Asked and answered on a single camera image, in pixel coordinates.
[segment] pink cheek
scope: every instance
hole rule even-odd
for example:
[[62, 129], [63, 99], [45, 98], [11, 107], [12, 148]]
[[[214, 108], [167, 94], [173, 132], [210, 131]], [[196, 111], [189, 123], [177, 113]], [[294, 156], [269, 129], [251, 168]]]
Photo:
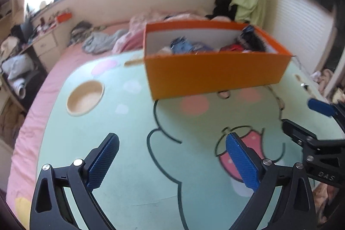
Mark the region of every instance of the pink cheek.
[[261, 95], [254, 88], [241, 89], [239, 97], [248, 103], [257, 103], [261, 100]]
[[103, 60], [99, 62], [91, 71], [93, 76], [101, 75], [105, 73], [107, 70], [110, 70], [118, 65], [117, 61], [115, 60]]
[[199, 116], [208, 110], [209, 102], [203, 95], [188, 96], [182, 99], [180, 107], [186, 115]]

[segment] scratch on table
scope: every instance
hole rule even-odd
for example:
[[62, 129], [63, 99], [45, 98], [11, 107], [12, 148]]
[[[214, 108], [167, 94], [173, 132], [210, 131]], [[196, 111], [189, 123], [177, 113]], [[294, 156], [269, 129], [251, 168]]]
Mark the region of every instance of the scratch on table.
[[157, 200], [157, 201], [155, 201], [155, 202], [151, 202], [151, 203], [134, 204], [134, 205], [132, 205], [132, 206], [154, 205], [154, 204], [157, 204], [159, 201], [163, 201], [163, 200], [170, 199], [170, 198], [174, 198], [174, 197], [177, 197], [177, 195], [170, 196], [170, 197], [166, 197], [166, 198], [162, 198], [162, 199], [159, 199], [159, 200]]

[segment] orange object on desk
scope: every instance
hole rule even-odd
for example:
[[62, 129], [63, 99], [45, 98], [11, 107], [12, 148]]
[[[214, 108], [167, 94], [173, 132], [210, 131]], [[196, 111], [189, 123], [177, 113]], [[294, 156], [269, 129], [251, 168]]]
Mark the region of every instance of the orange object on desk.
[[72, 13], [70, 13], [70, 12], [69, 13], [60, 14], [59, 16], [56, 16], [56, 20], [58, 21], [58, 23], [66, 22], [70, 18], [72, 18]]
[[154, 100], [278, 83], [292, 54], [265, 31], [255, 27], [267, 52], [237, 51], [157, 55], [178, 37], [213, 48], [232, 43], [247, 24], [176, 21], [147, 24], [144, 62]]

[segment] pink bed sheet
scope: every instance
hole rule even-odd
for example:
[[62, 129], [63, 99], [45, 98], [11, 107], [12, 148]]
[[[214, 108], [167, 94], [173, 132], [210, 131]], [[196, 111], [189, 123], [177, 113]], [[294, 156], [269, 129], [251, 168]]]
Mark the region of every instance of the pink bed sheet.
[[[125, 27], [128, 27], [128, 24], [111, 26], [103, 32], [110, 35]], [[110, 51], [100, 55], [86, 54], [81, 47], [82, 44], [70, 46], [62, 54], [44, 81], [19, 131], [12, 156], [6, 195], [6, 202], [14, 214], [16, 214], [14, 202], [16, 198], [24, 197], [32, 201], [37, 179], [38, 155], [45, 127], [65, 80], [84, 63], [111, 55]]]

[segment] silver object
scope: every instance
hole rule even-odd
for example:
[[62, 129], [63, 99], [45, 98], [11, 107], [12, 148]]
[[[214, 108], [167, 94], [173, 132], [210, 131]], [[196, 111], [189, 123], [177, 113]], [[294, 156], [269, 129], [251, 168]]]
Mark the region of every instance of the silver object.
[[296, 168], [298, 168], [298, 169], [303, 169], [304, 167], [303, 167], [303, 164], [302, 163], [299, 163], [299, 162], [297, 162], [296, 163]]
[[268, 158], [263, 159], [262, 162], [266, 166], [271, 166], [272, 165], [271, 159], [268, 159]]
[[83, 160], [81, 160], [81, 159], [75, 159], [73, 161], [74, 166], [80, 166], [82, 163], [83, 163]]
[[314, 157], [311, 156], [311, 155], [308, 155], [308, 156], [307, 156], [307, 161], [308, 161], [308, 162], [313, 162], [313, 161], [314, 161]]
[[50, 165], [45, 164], [45, 165], [43, 165], [42, 170], [46, 171], [46, 170], [49, 170], [49, 168], [50, 168]]

